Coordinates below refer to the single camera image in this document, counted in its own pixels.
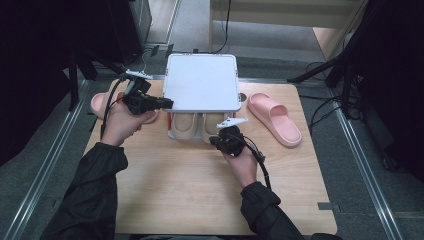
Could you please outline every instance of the black jacket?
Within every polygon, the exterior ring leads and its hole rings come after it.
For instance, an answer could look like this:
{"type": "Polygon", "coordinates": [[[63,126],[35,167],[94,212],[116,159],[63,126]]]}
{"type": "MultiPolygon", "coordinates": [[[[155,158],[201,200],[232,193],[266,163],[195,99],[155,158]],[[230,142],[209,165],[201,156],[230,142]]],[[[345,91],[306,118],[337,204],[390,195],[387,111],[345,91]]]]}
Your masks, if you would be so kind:
{"type": "MultiPolygon", "coordinates": [[[[122,147],[96,143],[81,159],[41,239],[114,239],[118,203],[116,173],[127,166],[122,147]]],[[[278,207],[281,202],[278,196],[260,182],[245,187],[241,195],[241,212],[261,239],[303,239],[278,207]]]]}

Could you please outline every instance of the white box lid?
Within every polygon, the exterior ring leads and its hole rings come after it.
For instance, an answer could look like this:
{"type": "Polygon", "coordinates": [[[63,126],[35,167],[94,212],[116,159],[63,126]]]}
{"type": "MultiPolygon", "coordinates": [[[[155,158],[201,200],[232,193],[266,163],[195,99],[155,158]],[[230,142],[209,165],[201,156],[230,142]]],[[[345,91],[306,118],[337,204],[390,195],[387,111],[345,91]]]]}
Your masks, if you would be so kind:
{"type": "Polygon", "coordinates": [[[241,108],[237,62],[228,54],[171,54],[163,95],[167,112],[236,112],[241,108]]]}

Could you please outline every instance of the pink slide sandal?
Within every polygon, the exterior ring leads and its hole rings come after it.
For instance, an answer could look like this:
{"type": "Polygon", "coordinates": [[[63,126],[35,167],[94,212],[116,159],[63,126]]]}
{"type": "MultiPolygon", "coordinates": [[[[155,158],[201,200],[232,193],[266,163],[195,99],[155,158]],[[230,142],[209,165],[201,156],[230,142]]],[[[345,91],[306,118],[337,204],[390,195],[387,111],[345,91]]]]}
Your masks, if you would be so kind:
{"type": "Polygon", "coordinates": [[[256,93],[247,99],[247,106],[281,144],[293,147],[302,140],[302,134],[281,103],[266,94],[256,93]]]}
{"type": "MultiPolygon", "coordinates": [[[[91,111],[100,119],[103,119],[104,114],[105,114],[105,109],[106,109],[106,105],[107,105],[107,101],[109,99],[110,96],[110,92],[106,92],[106,93],[98,93],[96,95],[94,95],[94,97],[91,99],[91,111]]],[[[115,92],[112,96],[112,99],[110,101],[110,103],[113,103],[117,98],[122,98],[124,96],[124,92],[115,92]]],[[[151,117],[149,120],[145,121],[143,124],[146,123],[151,123],[153,122],[157,115],[158,115],[158,111],[155,110],[155,115],[153,117],[151,117]]]]}

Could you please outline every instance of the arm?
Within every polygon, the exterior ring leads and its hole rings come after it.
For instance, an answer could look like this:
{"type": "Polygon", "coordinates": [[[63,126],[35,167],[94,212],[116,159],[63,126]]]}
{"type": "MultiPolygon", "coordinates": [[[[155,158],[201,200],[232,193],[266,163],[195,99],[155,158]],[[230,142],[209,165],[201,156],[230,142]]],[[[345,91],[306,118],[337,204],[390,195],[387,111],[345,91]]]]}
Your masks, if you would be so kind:
{"type": "Polygon", "coordinates": [[[233,175],[242,187],[241,212],[250,229],[261,239],[304,239],[302,234],[278,206],[280,198],[257,182],[257,161],[245,147],[242,153],[233,157],[223,153],[233,175]]]}
{"type": "Polygon", "coordinates": [[[280,198],[260,182],[245,187],[241,196],[241,212],[250,229],[261,236],[261,239],[304,239],[278,206],[281,203],[280,198]]]}
{"type": "Polygon", "coordinates": [[[151,116],[151,112],[133,116],[123,103],[112,107],[101,142],[80,160],[41,239],[114,239],[116,173],[128,166],[124,149],[119,146],[151,116]]]}

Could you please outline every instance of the wooden table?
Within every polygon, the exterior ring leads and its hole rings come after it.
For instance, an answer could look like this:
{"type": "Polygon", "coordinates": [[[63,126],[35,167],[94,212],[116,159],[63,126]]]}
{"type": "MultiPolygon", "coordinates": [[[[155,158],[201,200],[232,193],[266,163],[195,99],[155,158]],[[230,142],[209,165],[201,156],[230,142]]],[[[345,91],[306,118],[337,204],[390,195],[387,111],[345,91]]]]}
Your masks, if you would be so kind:
{"type": "MultiPolygon", "coordinates": [[[[149,94],[161,96],[163,81],[151,81],[149,94]]],[[[302,234],[336,233],[327,191],[308,132],[296,88],[288,84],[240,83],[242,93],[263,92],[283,103],[303,134],[300,145],[287,148],[247,109],[243,102],[239,125],[266,156],[273,191],[280,207],[302,234]]],[[[87,149],[100,139],[98,121],[87,149]]],[[[241,188],[221,153],[201,141],[176,141],[167,136],[167,114],[160,111],[124,143],[128,169],[118,173],[117,233],[251,235],[240,213],[241,188]]],[[[263,174],[258,168],[258,180],[263,174]]]]}

